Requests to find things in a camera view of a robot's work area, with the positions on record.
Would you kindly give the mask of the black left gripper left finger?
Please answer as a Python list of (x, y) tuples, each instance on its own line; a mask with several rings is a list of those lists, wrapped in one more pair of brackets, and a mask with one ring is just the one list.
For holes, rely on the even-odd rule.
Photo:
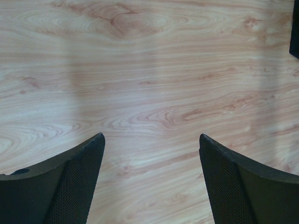
[(105, 137), (35, 165), (0, 175), (2, 224), (85, 224), (93, 200)]

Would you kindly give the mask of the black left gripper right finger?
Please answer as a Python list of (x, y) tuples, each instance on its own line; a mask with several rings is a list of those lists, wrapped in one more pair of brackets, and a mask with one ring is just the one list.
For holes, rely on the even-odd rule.
[(199, 157), (216, 224), (297, 224), (299, 177), (239, 154), (205, 134)]

